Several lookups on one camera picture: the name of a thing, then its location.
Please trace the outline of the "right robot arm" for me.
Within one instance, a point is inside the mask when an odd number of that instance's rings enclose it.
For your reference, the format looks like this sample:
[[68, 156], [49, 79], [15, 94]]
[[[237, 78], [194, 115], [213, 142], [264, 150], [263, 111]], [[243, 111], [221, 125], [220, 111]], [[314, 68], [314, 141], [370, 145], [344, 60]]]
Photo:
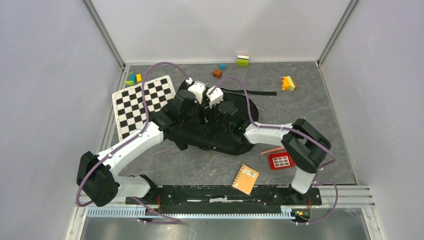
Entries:
[[238, 156], [256, 144], [284, 147], [296, 165], [289, 199], [302, 204], [309, 198], [321, 163], [331, 153], [331, 143], [305, 119], [294, 123], [259, 123], [257, 106], [252, 101], [223, 100], [203, 103], [202, 112], [212, 125], [210, 145], [218, 152]]

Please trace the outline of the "black backpack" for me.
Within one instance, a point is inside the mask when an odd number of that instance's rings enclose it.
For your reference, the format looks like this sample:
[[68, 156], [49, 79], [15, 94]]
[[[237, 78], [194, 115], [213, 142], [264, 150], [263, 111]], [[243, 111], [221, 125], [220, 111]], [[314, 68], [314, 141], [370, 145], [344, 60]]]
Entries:
[[254, 144], [244, 136], [251, 123], [259, 120], [259, 111], [246, 93], [258, 96], [276, 96], [275, 91], [243, 91], [222, 89], [223, 101], [214, 105], [221, 112], [220, 124], [207, 124], [204, 108], [209, 103], [198, 103], [195, 95], [182, 83], [175, 95], [161, 110], [154, 113], [152, 121], [163, 132], [163, 137], [184, 151], [188, 146], [216, 151], [232, 156], [249, 152]]

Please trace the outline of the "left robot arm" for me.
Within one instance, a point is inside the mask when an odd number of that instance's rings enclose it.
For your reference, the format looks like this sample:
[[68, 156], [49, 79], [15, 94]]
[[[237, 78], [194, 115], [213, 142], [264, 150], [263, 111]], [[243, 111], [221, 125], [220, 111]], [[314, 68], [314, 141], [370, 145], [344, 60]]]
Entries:
[[81, 156], [76, 183], [75, 202], [83, 207], [95, 204], [103, 207], [115, 198], [136, 197], [145, 204], [153, 203], [157, 190], [142, 176], [119, 176], [119, 173], [136, 157], [165, 139], [164, 131], [181, 125], [195, 115], [201, 101], [195, 93], [179, 91], [161, 108], [149, 114], [140, 129], [97, 154], [88, 151]]

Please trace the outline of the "orange spiral notepad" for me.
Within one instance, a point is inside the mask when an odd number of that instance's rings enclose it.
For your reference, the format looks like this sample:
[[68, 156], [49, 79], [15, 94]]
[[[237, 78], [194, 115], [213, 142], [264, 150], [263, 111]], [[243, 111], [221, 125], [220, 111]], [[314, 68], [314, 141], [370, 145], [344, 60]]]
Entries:
[[243, 164], [232, 182], [232, 187], [250, 195], [259, 177], [259, 172]]

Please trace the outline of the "pink pencil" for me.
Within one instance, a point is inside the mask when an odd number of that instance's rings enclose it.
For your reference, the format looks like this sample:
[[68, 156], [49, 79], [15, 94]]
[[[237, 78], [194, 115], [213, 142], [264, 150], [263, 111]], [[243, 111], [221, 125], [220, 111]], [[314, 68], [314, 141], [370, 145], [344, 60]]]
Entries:
[[273, 148], [273, 149], [262, 151], [260, 154], [265, 155], [265, 154], [274, 153], [274, 152], [278, 152], [278, 151], [282, 151], [282, 150], [285, 150], [285, 148], [284, 147], [276, 147], [276, 148]]

